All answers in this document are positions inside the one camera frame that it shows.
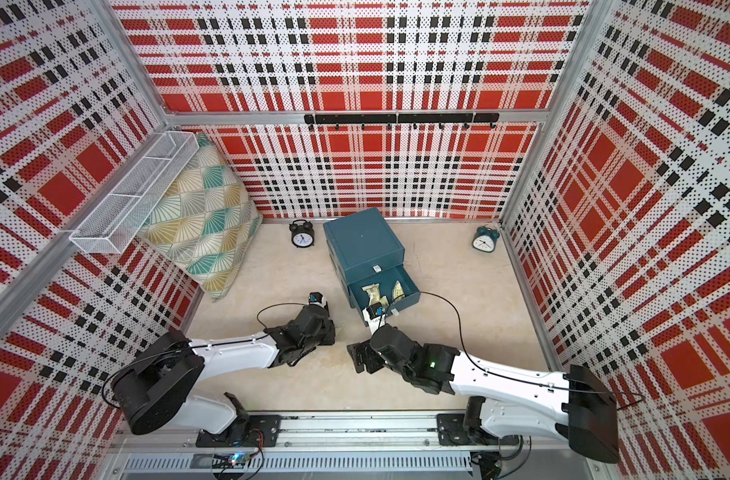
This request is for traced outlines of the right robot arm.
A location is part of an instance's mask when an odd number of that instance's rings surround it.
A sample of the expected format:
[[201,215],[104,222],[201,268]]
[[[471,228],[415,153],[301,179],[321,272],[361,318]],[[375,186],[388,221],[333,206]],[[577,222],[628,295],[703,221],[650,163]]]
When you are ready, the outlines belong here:
[[470,426],[483,434],[552,438],[591,460],[620,461],[616,396],[585,366],[520,369],[421,344],[389,324],[347,351],[358,373],[387,368],[426,393],[468,397]]

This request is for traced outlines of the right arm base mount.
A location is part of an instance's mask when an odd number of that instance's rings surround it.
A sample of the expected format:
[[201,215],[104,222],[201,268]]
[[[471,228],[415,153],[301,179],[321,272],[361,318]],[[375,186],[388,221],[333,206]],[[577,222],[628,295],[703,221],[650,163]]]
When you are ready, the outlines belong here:
[[438,441],[442,446],[517,446],[520,437],[496,437],[482,428],[481,412],[485,398],[470,397],[466,410],[460,413],[436,415]]

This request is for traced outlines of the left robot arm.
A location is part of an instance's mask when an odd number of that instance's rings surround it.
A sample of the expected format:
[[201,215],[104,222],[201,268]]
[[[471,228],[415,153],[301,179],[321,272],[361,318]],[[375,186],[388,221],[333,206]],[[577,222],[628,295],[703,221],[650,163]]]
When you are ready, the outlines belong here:
[[236,371],[294,367],[317,347],[334,343],[327,302],[315,292],[293,320],[253,335],[202,340],[170,331],[111,374],[102,397],[122,411],[135,435],[168,424],[221,435],[241,417],[241,404],[230,393],[200,391],[199,383]]

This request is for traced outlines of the teal drawer cabinet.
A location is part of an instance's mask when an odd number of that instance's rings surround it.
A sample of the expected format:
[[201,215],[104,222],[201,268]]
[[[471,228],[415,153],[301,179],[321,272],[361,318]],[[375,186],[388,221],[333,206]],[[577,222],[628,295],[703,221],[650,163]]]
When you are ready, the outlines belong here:
[[404,267],[405,248],[376,208],[329,221],[323,230],[334,271],[347,298],[346,286],[350,283]]

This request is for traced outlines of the teal drawer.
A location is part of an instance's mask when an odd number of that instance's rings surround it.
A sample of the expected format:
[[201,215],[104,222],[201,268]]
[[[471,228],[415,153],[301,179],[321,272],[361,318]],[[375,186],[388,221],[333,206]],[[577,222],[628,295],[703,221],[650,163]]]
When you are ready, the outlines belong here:
[[[393,302],[392,288],[396,281],[400,281],[402,283],[406,296],[401,300]],[[362,287],[373,283],[380,284],[381,294],[388,300],[388,305],[385,307],[386,317],[391,316],[394,312],[400,314],[405,309],[416,305],[421,297],[421,293],[415,282],[410,277],[406,269],[400,265],[388,270],[383,270],[363,280],[347,285],[347,295],[352,308],[362,311],[369,306],[368,296],[362,290]]]

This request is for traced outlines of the green cookie packet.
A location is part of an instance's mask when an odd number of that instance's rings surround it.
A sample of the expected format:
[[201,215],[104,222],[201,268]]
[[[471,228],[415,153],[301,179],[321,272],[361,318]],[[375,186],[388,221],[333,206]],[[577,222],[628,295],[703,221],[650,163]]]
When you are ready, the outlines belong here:
[[369,300],[368,305],[369,306],[375,305],[375,304],[380,304],[382,307],[386,307],[388,305],[387,298],[381,294],[379,283],[373,283],[370,285],[363,286],[362,290],[368,296],[368,300]]
[[403,288],[402,283],[400,281],[396,281],[392,288],[392,301],[396,302],[398,300],[403,299],[405,296],[406,296],[406,292]]

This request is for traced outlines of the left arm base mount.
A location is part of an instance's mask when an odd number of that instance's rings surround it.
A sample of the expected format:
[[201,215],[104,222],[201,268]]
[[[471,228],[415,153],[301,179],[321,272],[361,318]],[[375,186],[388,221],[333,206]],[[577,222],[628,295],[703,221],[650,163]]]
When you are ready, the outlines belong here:
[[225,396],[236,409],[236,419],[220,434],[201,430],[196,446],[199,448],[220,447],[274,447],[277,443],[281,415],[251,415],[237,397],[231,393]]

